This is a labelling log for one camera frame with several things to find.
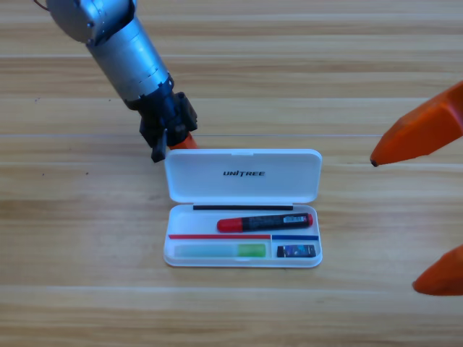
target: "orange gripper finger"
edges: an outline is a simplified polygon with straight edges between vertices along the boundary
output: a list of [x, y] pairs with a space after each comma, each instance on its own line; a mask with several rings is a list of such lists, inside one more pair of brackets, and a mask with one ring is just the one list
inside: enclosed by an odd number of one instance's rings
[[429, 155], [463, 135], [463, 82], [401, 117], [381, 138], [374, 166]]
[[193, 139], [193, 136], [188, 134], [187, 138], [183, 142], [169, 148], [171, 150], [196, 150], [197, 145], [195, 139]]
[[434, 296], [463, 296], [463, 245], [445, 253], [413, 283], [413, 289]]

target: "wood grain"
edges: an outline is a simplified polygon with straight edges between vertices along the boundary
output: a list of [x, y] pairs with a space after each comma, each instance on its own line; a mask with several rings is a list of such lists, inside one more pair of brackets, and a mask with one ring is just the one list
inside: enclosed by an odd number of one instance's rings
[[412, 281], [463, 243], [463, 142], [373, 168], [461, 79], [460, 0], [140, 0], [206, 148], [323, 155], [323, 263], [167, 266], [169, 198], [128, 111], [31, 1], [0, 3], [0, 346], [443, 346], [463, 301]]

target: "white case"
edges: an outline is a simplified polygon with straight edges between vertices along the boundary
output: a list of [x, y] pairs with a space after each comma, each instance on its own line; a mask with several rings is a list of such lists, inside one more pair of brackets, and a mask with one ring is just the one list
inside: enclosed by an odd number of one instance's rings
[[[306, 149], [173, 150], [165, 160], [170, 197], [183, 205], [169, 216], [164, 259], [187, 267], [315, 267], [323, 258], [318, 217], [307, 204], [316, 199], [321, 154]], [[195, 210], [194, 206], [287, 206], [293, 210]], [[174, 234], [220, 234], [225, 218], [309, 213], [313, 225], [302, 229], [245, 234], [314, 236], [318, 240], [174, 240]], [[266, 257], [176, 257], [175, 247], [187, 244], [265, 244]], [[278, 258], [278, 246], [314, 245], [316, 257]]]

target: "red marker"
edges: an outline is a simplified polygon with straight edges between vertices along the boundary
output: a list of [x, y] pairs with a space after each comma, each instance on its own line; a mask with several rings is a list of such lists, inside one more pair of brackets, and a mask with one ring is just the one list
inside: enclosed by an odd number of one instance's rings
[[308, 228], [313, 224], [313, 218], [308, 213], [293, 215], [262, 215], [260, 217], [246, 217], [222, 219], [217, 223], [221, 233], [243, 233], [245, 231], [278, 230]]

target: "silver robotic arm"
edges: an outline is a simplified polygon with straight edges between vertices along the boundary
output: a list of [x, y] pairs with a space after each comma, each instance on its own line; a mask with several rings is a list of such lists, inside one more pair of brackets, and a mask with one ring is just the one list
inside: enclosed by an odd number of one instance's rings
[[194, 148], [197, 115], [135, 16], [137, 0], [46, 0], [57, 25], [84, 43], [127, 107], [142, 116], [140, 133], [165, 158], [166, 146]]

